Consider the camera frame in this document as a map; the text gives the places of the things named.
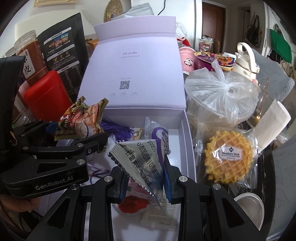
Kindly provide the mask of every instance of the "paper card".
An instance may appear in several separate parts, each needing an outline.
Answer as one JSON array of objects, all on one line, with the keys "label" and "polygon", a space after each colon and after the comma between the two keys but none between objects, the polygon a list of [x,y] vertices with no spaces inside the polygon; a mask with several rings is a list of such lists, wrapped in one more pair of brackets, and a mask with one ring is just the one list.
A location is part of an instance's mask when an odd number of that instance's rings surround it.
[{"label": "paper card", "polygon": [[165,213],[158,206],[155,206],[143,214],[140,224],[152,228],[175,231],[181,204],[170,204],[163,191],[162,207]]}]

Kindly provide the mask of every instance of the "red container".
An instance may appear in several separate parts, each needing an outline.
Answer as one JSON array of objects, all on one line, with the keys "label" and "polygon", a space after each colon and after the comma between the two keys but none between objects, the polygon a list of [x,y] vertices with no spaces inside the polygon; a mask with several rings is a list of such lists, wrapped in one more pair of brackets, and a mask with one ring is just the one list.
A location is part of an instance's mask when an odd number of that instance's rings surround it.
[{"label": "red container", "polygon": [[35,117],[43,121],[59,121],[72,104],[56,71],[49,71],[28,88],[24,100]]}]

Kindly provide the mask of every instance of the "packaged waffle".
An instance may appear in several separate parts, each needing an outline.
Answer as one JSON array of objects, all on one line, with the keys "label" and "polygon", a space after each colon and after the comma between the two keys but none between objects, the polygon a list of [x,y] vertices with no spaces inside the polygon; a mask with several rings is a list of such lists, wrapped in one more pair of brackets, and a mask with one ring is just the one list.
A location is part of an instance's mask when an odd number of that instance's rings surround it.
[{"label": "packaged waffle", "polygon": [[217,127],[199,123],[195,160],[197,181],[257,186],[257,143],[254,130]]}]

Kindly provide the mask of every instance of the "box lid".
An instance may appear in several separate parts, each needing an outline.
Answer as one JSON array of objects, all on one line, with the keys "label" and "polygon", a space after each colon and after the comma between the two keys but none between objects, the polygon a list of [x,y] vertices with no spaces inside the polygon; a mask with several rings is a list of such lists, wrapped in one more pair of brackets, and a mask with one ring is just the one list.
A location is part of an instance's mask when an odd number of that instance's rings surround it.
[{"label": "box lid", "polygon": [[175,25],[172,16],[141,16],[95,26],[99,43],[79,96],[88,105],[107,98],[107,108],[185,109]]}]

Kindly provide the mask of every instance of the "silver foil bag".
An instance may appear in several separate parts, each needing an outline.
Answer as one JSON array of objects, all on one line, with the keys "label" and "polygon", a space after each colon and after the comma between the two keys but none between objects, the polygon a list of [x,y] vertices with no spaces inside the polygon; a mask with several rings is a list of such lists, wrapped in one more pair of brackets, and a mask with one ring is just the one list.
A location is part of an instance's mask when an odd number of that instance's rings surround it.
[{"label": "silver foil bag", "polygon": [[161,207],[163,196],[164,149],[161,140],[134,140],[117,143],[109,156],[142,186]]},{"label": "silver foil bag", "polygon": [[157,122],[149,119],[149,117],[145,118],[144,131],[141,139],[159,139],[161,140],[161,144],[164,145],[164,153],[170,153],[168,145],[168,130]]}]

